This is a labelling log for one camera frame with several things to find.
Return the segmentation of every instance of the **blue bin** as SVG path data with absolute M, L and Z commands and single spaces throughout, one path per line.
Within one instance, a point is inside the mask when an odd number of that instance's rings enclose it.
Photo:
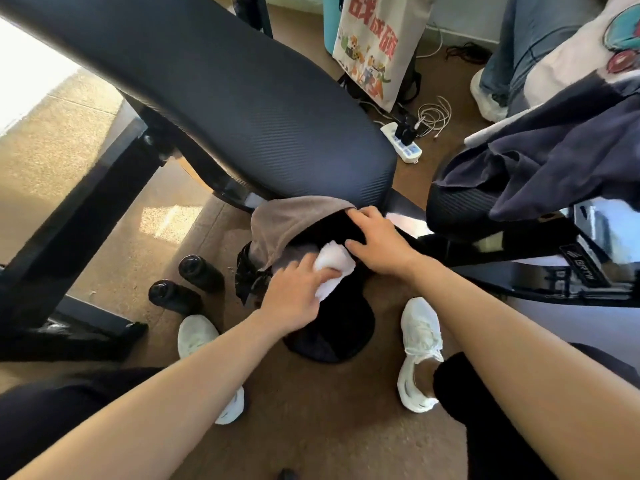
M 330 54 L 333 53 L 335 39 L 338 37 L 340 26 L 340 0 L 323 0 L 324 10 L 324 47 Z

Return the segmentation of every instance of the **white sneaker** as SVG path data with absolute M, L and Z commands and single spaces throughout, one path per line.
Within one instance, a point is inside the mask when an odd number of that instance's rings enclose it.
M 415 365 L 428 358 L 443 362 L 442 334 L 434 309 L 424 298 L 412 298 L 407 302 L 400 322 L 406 359 L 398 376 L 398 393 L 404 407 L 414 413 L 425 413 L 438 403 L 435 397 L 427 397 L 415 385 Z
M 487 94 L 480 87 L 480 79 L 482 79 L 483 71 L 484 69 L 480 69 L 476 72 L 476 75 L 471 78 L 471 95 L 476 100 L 476 104 L 478 104 L 478 109 L 480 110 L 482 117 L 487 121 L 497 123 L 507 117 L 508 109 L 500 106 L 498 101 L 492 98 L 491 94 Z
M 203 315 L 191 315 L 180 323 L 178 330 L 178 355 L 188 357 L 200 347 L 217 339 L 220 333 Z M 216 420 L 216 424 L 229 424 L 244 411 L 244 388 L 236 391 L 234 398 Z

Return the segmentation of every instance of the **blue jeans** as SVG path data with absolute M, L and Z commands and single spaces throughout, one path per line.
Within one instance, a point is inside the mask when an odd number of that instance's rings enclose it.
M 508 105 L 509 116 L 527 109 L 523 89 L 531 69 L 603 8 L 602 0 L 509 0 L 480 87 Z

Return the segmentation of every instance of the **hand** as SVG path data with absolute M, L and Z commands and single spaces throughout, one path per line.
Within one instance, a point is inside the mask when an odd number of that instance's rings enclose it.
M 370 269 L 380 274 L 406 277 L 416 257 L 421 256 L 398 234 L 396 227 L 375 207 L 348 209 L 347 215 L 364 233 L 361 244 L 348 239 L 344 245 Z
M 329 267 L 314 271 L 316 258 L 317 254 L 309 253 L 300 263 L 292 261 L 285 269 L 279 269 L 269 282 L 260 315 L 272 320 L 283 335 L 316 319 L 320 309 L 320 300 L 316 298 L 318 287 L 341 275 Z

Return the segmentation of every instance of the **black pants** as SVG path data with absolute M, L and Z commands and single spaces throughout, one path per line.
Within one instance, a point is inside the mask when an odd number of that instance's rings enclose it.
M 640 376 L 630 365 L 593 347 L 574 347 L 640 388 Z M 87 372 L 14 387 L 0 395 L 0 479 L 161 370 Z M 556 478 L 518 434 L 464 354 L 453 355 L 438 368 L 433 388 L 444 409 L 467 427 L 471 480 Z
M 640 376 L 629 364 L 594 347 L 572 345 L 640 388 Z M 439 366 L 433 389 L 450 416 L 467 427 L 470 480 L 556 479 L 513 427 L 463 353 Z

